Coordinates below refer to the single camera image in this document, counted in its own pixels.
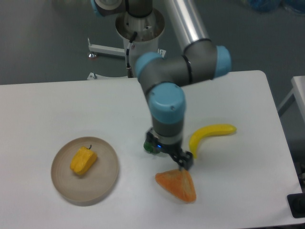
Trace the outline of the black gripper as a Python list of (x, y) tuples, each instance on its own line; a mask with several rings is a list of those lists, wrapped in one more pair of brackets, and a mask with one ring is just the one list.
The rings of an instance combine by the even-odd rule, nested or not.
[(163, 136), (155, 132), (153, 128), (146, 132), (146, 141), (153, 146), (153, 153), (166, 153), (178, 164), (179, 169), (189, 170), (193, 166), (193, 154), (182, 150), (182, 132), (174, 136)]

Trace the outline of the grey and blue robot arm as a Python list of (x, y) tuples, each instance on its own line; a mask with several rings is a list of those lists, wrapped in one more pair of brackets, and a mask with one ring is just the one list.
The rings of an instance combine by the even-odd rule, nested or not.
[(181, 56), (170, 59), (149, 46), (165, 26), (151, 0), (93, 0), (91, 5), (97, 15), (117, 15), (116, 30), (127, 40), (124, 57), (128, 77), (138, 79), (152, 117), (145, 150), (166, 153), (179, 168), (188, 170), (195, 151), (182, 149), (186, 110), (182, 87), (228, 74), (232, 69), (229, 51), (212, 43), (192, 0), (165, 1), (182, 50)]

